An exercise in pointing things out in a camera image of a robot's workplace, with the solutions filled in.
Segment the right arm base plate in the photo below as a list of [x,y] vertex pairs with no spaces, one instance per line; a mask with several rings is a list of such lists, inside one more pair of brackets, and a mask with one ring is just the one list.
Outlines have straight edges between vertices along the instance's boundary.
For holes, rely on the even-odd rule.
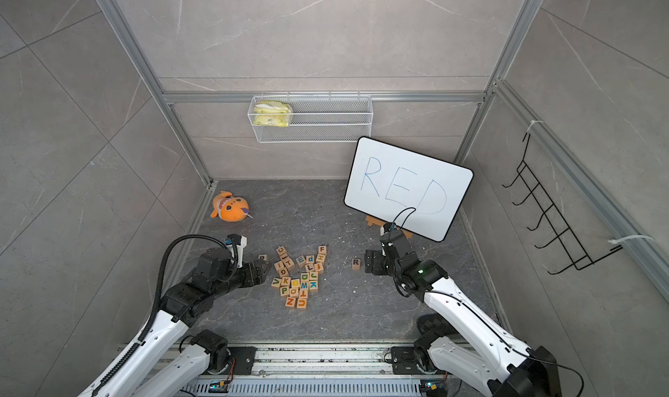
[[392,365],[393,374],[434,374],[436,371],[428,353],[415,346],[392,346],[383,360]]

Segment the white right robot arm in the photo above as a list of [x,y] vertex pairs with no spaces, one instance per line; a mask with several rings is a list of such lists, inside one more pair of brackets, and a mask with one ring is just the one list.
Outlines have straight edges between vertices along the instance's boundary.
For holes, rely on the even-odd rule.
[[565,365],[498,325],[437,262],[419,259],[403,230],[415,211],[405,207],[384,216],[381,247],[368,250],[365,259],[368,272],[389,276],[402,297],[431,309],[414,344],[421,368],[454,374],[485,396],[562,395]]

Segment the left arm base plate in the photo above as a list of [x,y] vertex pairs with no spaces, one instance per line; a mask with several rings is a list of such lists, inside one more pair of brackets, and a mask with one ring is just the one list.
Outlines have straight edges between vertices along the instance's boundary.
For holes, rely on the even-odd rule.
[[258,348],[255,346],[232,346],[225,350],[215,351],[210,355],[210,364],[207,369],[212,375],[250,375]]

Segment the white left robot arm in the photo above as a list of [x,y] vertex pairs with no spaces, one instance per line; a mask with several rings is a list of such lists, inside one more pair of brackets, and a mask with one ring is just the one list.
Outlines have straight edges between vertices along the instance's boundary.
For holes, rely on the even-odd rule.
[[[214,243],[199,257],[196,268],[181,282],[164,287],[172,250],[187,240]],[[151,370],[177,339],[212,309],[214,301],[236,289],[263,284],[270,270],[266,259],[243,259],[247,239],[231,234],[223,240],[187,234],[169,244],[160,262],[159,278],[146,323],[123,351],[82,391],[83,396],[174,396],[207,371],[220,373],[233,367],[228,340],[205,330],[191,337],[166,367]]]

